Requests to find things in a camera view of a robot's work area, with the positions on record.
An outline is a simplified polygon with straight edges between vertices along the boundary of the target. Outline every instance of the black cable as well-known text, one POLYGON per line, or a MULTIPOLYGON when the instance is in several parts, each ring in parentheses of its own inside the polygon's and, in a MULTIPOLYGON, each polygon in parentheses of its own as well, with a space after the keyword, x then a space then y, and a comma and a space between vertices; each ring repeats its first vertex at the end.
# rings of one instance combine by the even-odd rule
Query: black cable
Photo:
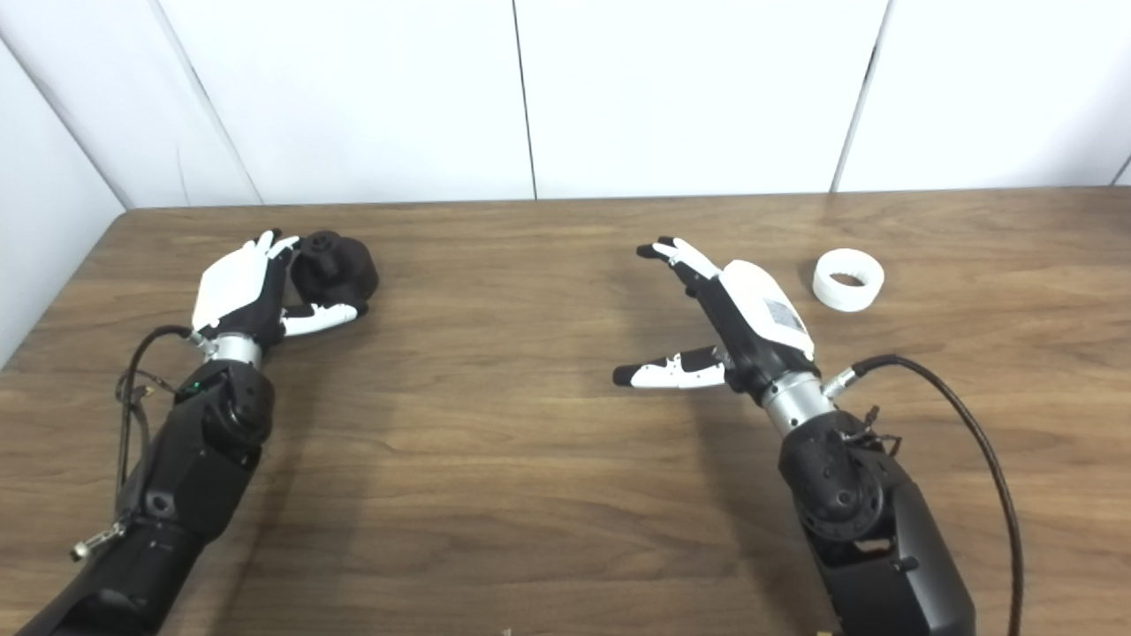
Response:
POLYGON ((910 369, 931 383, 934 388, 939 389, 939 393, 955 407, 958 416, 962 419, 962 423, 966 424, 974 439, 977 440, 978 447, 986 458, 986 464, 990 465, 990 474, 993 475, 994 485, 998 488, 998 497, 1001 499, 1001 507, 1005 513, 1005 527, 1009 531, 1009 551, 1012 560, 1013 588, 1009 605, 1008 634, 1009 636, 1019 636, 1021 633, 1021 607, 1025 602, 1025 556, 1021 553, 1021 527, 1018 523, 1017 510, 1013 508, 1013 498, 1009 493, 1009 485, 1005 484, 1005 475, 1001 470, 1001 463, 998 462, 998 455, 993 452, 993 447, 990 446, 990 438, 986 437, 985 431, 982 430, 982 426, 974 419, 974 415, 962 404, 962 401, 958 398, 958 395, 939 376, 935 376, 926 367, 913 360, 893 354, 877 355, 875 358, 869 358, 853 364, 852 370, 858 377, 863 378, 869 371, 891 366, 910 369))
MULTIPOLYGON (((130 449, 130 416, 133 414, 135 410, 140 410, 140 405, 136 403, 133 397, 133 380, 138 375, 138 364, 141 362, 141 356, 145 355, 149 345, 162 336, 178 335, 182 338, 188 338, 192 335, 192 329, 188 327, 182 327, 180 325, 163 325, 149 332, 149 335, 141 338, 138 344, 137 350, 133 351, 133 356, 130 358, 130 364, 126 368, 124 378, 120 380, 118 392, 121 396, 122 402, 122 426, 120 431, 120 439, 118 446, 118 487, 116 491, 120 493, 122 487, 126 484, 127 469, 129 467, 129 449, 130 449)), ((138 495, 137 505, 138 510, 140 510, 141 498, 145 496, 145 483, 147 479, 147 471, 149 470, 149 426, 148 421, 145 419, 145 414, 138 419, 138 424, 141 430, 141 457, 138 461, 138 495)), ((118 501, 114 502, 114 518, 116 519, 121 515, 122 510, 118 509, 118 501)))
MULTIPOLYGON (((115 385, 115 388, 114 388, 114 399, 119 399, 120 396, 122 395, 122 384, 126 383, 126 376, 128 373, 129 373, 128 370, 123 370, 122 375, 118 376, 118 385, 115 385)), ((150 373, 149 371, 146 371, 145 369, 138 369, 137 372, 135 373, 135 376, 141 376, 143 378, 145 378, 145 379, 152 381, 154 385, 156 385, 157 388, 159 388, 162 390, 166 390, 169 393, 172 393, 173 395, 176 395, 176 387, 174 387, 169 380, 166 380, 165 378, 162 378, 161 376, 157 376, 155 373, 150 373)))

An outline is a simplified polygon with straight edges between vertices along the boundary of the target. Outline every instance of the white plastic ring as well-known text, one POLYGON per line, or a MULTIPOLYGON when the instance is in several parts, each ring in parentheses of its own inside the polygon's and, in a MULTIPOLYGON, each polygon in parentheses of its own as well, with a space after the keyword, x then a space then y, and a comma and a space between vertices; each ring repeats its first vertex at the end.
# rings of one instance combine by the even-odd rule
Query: white plastic ring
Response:
POLYGON ((883 267, 870 255, 853 249, 836 249, 817 261, 813 293, 818 300, 837 311, 861 311, 875 300, 883 286, 883 267), (861 285, 845 285, 834 274, 852 276, 861 285))

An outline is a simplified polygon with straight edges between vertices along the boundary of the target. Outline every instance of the black robotic arm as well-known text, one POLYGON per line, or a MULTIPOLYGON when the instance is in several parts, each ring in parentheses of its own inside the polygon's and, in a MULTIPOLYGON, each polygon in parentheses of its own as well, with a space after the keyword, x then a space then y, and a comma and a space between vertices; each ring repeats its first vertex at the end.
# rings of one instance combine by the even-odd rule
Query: black robotic arm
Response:
MULTIPOLYGON (((722 347, 619 367, 613 381, 636 388, 727 384, 766 411, 783 436, 778 472, 793 493, 845 636, 974 636, 974 602, 922 492, 896 462, 898 440, 888 450, 888 437, 872 430, 878 409, 862 421, 834 402, 874 366, 847 369, 822 384, 804 323, 772 276, 753 264, 736 260, 720 269, 685 241, 670 237, 639 247, 637 253, 667 263, 687 294, 699 302, 722 347)), ((896 356, 872 360, 875 366, 918 367, 896 356)), ((1004 479, 984 433, 957 396, 929 371, 924 377, 953 398, 995 470, 1015 548, 1010 634, 1016 635, 1020 544, 1004 479)))
POLYGON ((231 522, 270 436, 275 389, 260 371, 264 352, 365 313, 377 284, 365 247, 334 232, 300 241, 268 231, 213 264, 192 328, 155 329, 120 383, 123 452, 111 527, 72 549, 86 561, 81 571, 17 636, 156 634, 205 545, 231 522), (304 302, 295 308, 283 307, 288 266, 304 302), (199 346, 205 362, 174 389, 149 440, 133 378, 146 346, 166 334, 199 346), (131 416, 143 453, 127 478, 131 416))

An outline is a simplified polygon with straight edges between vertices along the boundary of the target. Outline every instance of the white wall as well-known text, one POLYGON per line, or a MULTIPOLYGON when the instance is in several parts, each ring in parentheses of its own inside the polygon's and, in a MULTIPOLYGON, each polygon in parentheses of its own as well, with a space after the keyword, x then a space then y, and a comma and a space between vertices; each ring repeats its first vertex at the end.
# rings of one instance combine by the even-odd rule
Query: white wall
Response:
POLYGON ((266 203, 534 196, 510 0, 164 0, 266 203))
POLYGON ((0 367, 121 212, 0 44, 0 367))
POLYGON ((539 197, 820 192, 886 0, 518 0, 539 197))
POLYGON ((2 0, 0 33, 127 205, 259 203, 156 0, 2 0))
POLYGON ((1107 186, 1131 154, 1131 2, 898 0, 841 190, 1107 186))

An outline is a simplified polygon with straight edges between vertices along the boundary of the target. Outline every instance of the wooden table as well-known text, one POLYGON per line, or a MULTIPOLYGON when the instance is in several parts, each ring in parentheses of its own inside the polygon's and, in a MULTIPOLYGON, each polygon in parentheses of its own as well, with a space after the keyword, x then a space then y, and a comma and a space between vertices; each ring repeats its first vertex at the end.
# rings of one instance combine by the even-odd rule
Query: wooden table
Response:
MULTIPOLYGON (((777 475, 779 438, 718 388, 632 393, 619 363, 710 344, 659 234, 777 276, 832 373, 899 352, 996 446, 1022 518, 1027 636, 1131 621, 1131 189, 144 210, 122 216, 0 375, 0 633, 67 584, 105 526, 113 381, 200 272, 269 226, 364 240, 373 310, 267 361, 275 436, 166 635, 812 635, 832 626, 777 475), (809 291, 836 247, 874 255, 875 306, 809 291)), ((196 352, 156 344, 181 378, 196 352)), ((150 416, 165 404, 150 399, 150 416)), ((978 608, 1004 631, 1001 510, 925 383, 841 399, 925 491, 978 608)))

